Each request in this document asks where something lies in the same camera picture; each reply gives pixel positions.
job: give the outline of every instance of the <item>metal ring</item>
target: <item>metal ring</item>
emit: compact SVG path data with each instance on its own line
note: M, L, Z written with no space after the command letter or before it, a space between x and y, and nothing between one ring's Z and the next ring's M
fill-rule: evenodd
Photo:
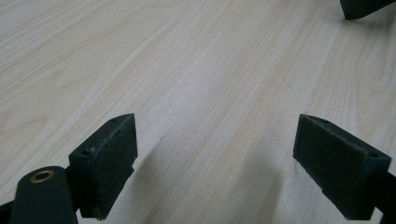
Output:
M32 175L32 177L30 177L30 182L34 184L41 183L52 178L54 175L55 172L51 170L40 171L37 174Z

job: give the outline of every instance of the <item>table surface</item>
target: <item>table surface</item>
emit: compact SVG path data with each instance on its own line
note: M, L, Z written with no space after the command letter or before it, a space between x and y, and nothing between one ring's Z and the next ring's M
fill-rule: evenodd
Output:
M135 172L103 223L347 223L292 158L298 117L396 156L395 16L346 21L336 0L3 0L0 203L135 113Z

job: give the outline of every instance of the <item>wooden table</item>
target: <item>wooden table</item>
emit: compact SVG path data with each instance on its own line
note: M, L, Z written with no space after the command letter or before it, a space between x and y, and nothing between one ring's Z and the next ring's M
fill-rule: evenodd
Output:
M345 21L336 0L1 1L0 203L135 113L135 172L102 223L347 223L292 158L297 121L396 156L395 15Z

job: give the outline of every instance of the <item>wood grain pattern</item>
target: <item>wood grain pattern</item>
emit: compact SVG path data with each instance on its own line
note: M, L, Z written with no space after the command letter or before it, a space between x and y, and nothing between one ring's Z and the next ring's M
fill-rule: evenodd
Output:
M134 112L135 173L103 223L347 223L291 156L298 116L396 157L395 15L345 21L324 0L1 1L0 203Z

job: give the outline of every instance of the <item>black object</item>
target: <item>black object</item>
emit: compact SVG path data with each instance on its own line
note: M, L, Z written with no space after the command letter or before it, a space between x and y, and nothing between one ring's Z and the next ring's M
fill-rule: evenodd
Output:
M369 220L375 206L383 223L396 223L391 158L325 119L300 115L293 157L349 220Z
M109 120L70 155L66 169L49 166L23 177L15 201L0 206L1 223L77 223L105 219L137 158L134 114Z
M386 7L396 0L340 0L347 20L357 20Z

